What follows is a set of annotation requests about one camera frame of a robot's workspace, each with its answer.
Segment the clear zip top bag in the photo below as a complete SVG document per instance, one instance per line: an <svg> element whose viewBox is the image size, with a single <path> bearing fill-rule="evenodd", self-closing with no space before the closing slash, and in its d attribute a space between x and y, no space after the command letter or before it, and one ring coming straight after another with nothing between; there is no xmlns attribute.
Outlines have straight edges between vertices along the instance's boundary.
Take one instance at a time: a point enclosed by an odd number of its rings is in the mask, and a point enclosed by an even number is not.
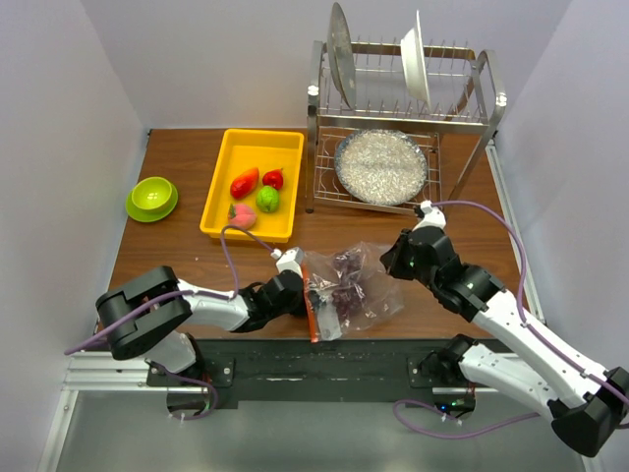
<svg viewBox="0 0 629 472"><path fill-rule="evenodd" d="M386 247L360 242L301 264L311 342L333 341L390 320L404 308L398 280L380 261Z"/></svg>

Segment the purple fake grapes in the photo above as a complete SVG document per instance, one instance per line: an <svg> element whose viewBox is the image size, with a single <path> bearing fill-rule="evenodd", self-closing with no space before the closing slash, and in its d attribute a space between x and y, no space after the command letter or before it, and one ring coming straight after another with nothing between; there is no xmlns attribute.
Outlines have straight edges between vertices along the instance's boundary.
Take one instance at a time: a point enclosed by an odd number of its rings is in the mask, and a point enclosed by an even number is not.
<svg viewBox="0 0 629 472"><path fill-rule="evenodd" d="M363 309L365 292L360 284L363 262L358 250L337 253L332 260L338 283L332 290L331 301L341 322L348 321Z"/></svg>

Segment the pink fake meat pack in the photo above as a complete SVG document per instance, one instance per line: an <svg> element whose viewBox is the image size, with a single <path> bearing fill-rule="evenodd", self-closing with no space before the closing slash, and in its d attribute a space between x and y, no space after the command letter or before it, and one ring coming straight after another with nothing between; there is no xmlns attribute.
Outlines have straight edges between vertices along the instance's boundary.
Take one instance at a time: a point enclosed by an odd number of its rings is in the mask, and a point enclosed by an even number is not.
<svg viewBox="0 0 629 472"><path fill-rule="evenodd" d="M231 204L228 209L228 224L249 230L257 222L257 213L245 204Z"/></svg>

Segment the green fake fruit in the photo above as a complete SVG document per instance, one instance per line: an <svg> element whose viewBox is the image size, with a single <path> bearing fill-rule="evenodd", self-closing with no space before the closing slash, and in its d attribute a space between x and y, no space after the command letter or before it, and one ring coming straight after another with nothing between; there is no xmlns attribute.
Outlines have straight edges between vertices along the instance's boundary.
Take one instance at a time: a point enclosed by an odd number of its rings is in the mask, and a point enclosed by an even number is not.
<svg viewBox="0 0 629 472"><path fill-rule="evenodd" d="M272 213L279 208L279 191L271 186L263 186L256 197L257 208L265 213Z"/></svg>

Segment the orange red fake mango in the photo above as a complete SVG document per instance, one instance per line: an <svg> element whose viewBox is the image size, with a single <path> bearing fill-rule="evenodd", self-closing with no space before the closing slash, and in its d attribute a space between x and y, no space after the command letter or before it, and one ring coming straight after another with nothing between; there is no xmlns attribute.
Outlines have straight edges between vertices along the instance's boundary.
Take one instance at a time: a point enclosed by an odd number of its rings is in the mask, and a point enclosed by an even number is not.
<svg viewBox="0 0 629 472"><path fill-rule="evenodd" d="M235 200L241 200L249 195L256 187L259 179L257 167L250 168L236 177L230 185L230 195Z"/></svg>

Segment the red fake apple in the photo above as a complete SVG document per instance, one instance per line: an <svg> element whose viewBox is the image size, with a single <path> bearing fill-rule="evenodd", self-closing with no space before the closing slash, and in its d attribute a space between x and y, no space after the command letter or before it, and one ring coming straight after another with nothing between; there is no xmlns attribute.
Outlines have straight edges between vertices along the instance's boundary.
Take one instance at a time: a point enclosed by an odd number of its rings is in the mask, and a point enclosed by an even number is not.
<svg viewBox="0 0 629 472"><path fill-rule="evenodd" d="M262 184L279 191L284 186L283 170L281 168L266 172L262 176Z"/></svg>

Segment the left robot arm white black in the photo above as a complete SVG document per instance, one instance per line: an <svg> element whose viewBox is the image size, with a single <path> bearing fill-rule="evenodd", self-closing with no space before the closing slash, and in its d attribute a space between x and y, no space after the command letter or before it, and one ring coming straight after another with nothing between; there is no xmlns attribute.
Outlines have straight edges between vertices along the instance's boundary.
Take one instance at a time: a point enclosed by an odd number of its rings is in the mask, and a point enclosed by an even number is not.
<svg viewBox="0 0 629 472"><path fill-rule="evenodd" d="M144 358L164 366L179 384L193 385L203 361L191 339L177 332L180 325L251 332L284 315L303 316L306 302L304 280L293 270L233 293L198 288L164 265L101 295L95 308L114 359Z"/></svg>

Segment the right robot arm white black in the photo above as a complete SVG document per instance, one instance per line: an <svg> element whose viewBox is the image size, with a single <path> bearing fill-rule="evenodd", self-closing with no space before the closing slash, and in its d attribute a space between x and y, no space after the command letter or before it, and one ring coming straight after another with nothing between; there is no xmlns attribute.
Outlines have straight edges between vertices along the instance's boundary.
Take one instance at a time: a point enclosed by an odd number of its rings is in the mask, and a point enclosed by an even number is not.
<svg viewBox="0 0 629 472"><path fill-rule="evenodd" d="M575 452L596 456L628 414L628 372L608 369L569 346L528 312L493 274L460 260L434 226L401 231L381 258L388 275L417 280L447 311L481 327L520 358L498 360L478 341L458 336L437 363L440 379L495 388L548 420Z"/></svg>

